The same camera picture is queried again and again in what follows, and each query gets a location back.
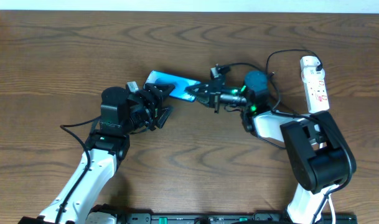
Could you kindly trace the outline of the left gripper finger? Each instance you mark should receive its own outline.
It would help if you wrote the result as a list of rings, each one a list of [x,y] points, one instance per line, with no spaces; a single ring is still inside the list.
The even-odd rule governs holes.
[[[162,129],[172,112],[172,106],[163,107],[161,110],[161,115],[156,119],[156,127]]]
[[[145,83],[144,87],[159,100],[165,100],[168,98],[170,93],[175,89],[174,84]]]

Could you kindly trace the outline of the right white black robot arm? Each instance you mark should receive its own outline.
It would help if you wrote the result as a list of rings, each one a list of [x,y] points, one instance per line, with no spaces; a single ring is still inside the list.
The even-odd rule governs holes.
[[[212,72],[212,79],[186,87],[201,104],[213,108],[231,106],[239,111],[246,132],[274,144],[282,142],[298,182],[294,197],[281,217],[291,223],[317,223],[334,192],[352,180],[355,158],[328,111],[314,114],[283,113],[269,103],[269,77],[251,71],[243,86],[228,87],[225,75]]]

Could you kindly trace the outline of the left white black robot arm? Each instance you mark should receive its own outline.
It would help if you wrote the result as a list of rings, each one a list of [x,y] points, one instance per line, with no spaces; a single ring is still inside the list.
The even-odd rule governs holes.
[[[125,215],[96,206],[102,188],[116,174],[130,147],[130,135],[162,128],[172,112],[163,103],[173,84],[136,82],[109,87],[101,94],[101,114],[89,120],[90,133],[82,141],[71,125],[60,128],[83,148],[80,163],[55,200],[36,218],[22,217],[20,223],[124,223]]]

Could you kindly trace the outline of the blue screen Galaxy smartphone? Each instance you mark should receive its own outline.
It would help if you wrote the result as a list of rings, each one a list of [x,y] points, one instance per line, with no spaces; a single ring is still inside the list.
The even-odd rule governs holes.
[[[153,70],[149,74],[145,83],[173,84],[175,88],[169,94],[170,97],[176,98],[178,100],[194,102],[195,96],[187,93],[185,89],[188,86],[200,84],[200,81]]]

